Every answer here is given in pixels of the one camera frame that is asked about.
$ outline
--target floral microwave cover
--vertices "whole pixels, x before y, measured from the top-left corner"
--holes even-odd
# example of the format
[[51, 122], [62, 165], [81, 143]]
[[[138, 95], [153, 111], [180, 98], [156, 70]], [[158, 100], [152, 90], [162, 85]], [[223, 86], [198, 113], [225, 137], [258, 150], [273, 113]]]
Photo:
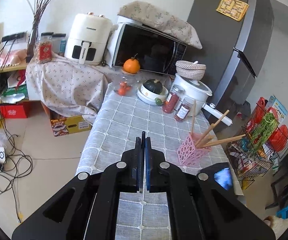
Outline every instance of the floral microwave cover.
[[120, 8], [117, 15], [146, 24], [195, 48], [202, 48], [193, 26], [150, 3], [141, 1], [128, 3]]

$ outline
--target red box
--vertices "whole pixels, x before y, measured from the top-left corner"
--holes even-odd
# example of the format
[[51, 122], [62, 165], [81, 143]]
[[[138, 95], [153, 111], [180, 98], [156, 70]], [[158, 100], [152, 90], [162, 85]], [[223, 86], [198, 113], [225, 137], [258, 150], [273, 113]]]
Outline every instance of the red box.
[[0, 106], [0, 112], [4, 118], [28, 118], [30, 103]]

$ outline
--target electrical cord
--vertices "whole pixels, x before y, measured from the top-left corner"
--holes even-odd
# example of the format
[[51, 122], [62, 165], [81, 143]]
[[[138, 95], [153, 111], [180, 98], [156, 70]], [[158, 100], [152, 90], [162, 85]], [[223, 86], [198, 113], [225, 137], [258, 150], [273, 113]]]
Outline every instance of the electrical cord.
[[[1, 81], [2, 71], [3, 71], [4, 67], [5, 67], [6, 60], [9, 57], [9, 54], [11, 52], [11, 49], [13, 47], [14, 42], [15, 42], [15, 39], [12, 42], [8, 53], [6, 54], [6, 58], [3, 61], [2, 66], [0, 67], [0, 81]], [[3, 50], [4, 50], [5, 46], [6, 46], [6, 43], [4, 44], [3, 48], [0, 50], [0, 58], [1, 58], [1, 55], [3, 53]], [[5, 120], [5, 118], [2, 117], [1, 111], [0, 111], [0, 121], [1, 121], [0, 122], [0, 130], [1, 130], [1, 128], [3, 128], [3, 131], [6, 134], [6, 137], [7, 137], [8, 141], [11, 144], [11, 147], [12, 147], [10, 152], [5, 155], [6, 160], [5, 160], [5, 163], [4, 163], [2, 171], [0, 171], [0, 178], [6, 179], [8, 181], [8, 184], [7, 184], [7, 186], [5, 188], [0, 188], [0, 195], [5, 193], [5, 192], [7, 192], [7, 191], [9, 191], [10, 189], [12, 189], [13, 196], [14, 196], [14, 201], [15, 201], [15, 209], [16, 209], [17, 219], [18, 219], [18, 222], [21, 223], [21, 218], [19, 217], [19, 212], [20, 212], [19, 211], [19, 207], [18, 207], [19, 205], [18, 205], [18, 201], [17, 201], [16, 195], [15, 195], [15, 192], [14, 192], [13, 185], [14, 185], [14, 181], [16, 179], [24, 178], [24, 177], [28, 176], [32, 172], [33, 161], [32, 161], [32, 158], [29, 155], [25, 155], [22, 150], [16, 148], [14, 137], [15, 136], [19, 137], [19, 135], [11, 134], [7, 130], [7, 128], [6, 128], [6, 120]], [[18, 166], [19, 166], [19, 163], [20, 163], [21, 160], [26, 160], [29, 163], [29, 167], [22, 173], [20, 173], [19, 169], [18, 169]], [[11, 165], [13, 167], [8, 169], [8, 170], [6, 170], [5, 167], [7, 166], [8, 163], [11, 163]]]

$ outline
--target metal screw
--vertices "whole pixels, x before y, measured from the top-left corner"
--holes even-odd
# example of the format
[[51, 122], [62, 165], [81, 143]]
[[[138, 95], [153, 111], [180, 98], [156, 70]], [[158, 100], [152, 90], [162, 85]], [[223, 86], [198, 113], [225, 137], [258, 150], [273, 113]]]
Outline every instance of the metal screw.
[[84, 180], [84, 179], [87, 179], [88, 174], [87, 174], [86, 172], [81, 172], [81, 173], [78, 174], [77, 177], [78, 177], [78, 179], [80, 179], [80, 180]]
[[162, 169], [168, 169], [170, 167], [170, 164], [167, 162], [162, 162], [162, 163], [160, 163], [160, 167]]
[[206, 173], [200, 173], [200, 174], [198, 174], [198, 178], [200, 180], [207, 180], [208, 179], [208, 175]]
[[125, 162], [118, 162], [116, 164], [116, 167], [118, 167], [119, 169], [125, 168], [126, 167], [126, 163]]

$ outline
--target plastic jar with red label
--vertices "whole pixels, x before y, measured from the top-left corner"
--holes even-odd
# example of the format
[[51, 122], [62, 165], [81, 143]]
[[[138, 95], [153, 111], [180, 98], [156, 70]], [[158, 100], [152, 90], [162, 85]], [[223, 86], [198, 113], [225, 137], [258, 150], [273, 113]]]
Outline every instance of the plastic jar with red label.
[[176, 106], [177, 102], [180, 99], [181, 94], [183, 93], [184, 89], [180, 87], [179, 85], [174, 85], [164, 103], [162, 106], [162, 109], [165, 113], [170, 114], [173, 112], [174, 107]]
[[41, 33], [36, 43], [35, 56], [38, 64], [50, 62], [52, 60], [52, 35], [53, 33]]
[[182, 122], [186, 116], [188, 115], [189, 111], [191, 110], [194, 104], [194, 99], [190, 97], [185, 97], [182, 101], [182, 104], [179, 110], [176, 112], [174, 118], [178, 122]]

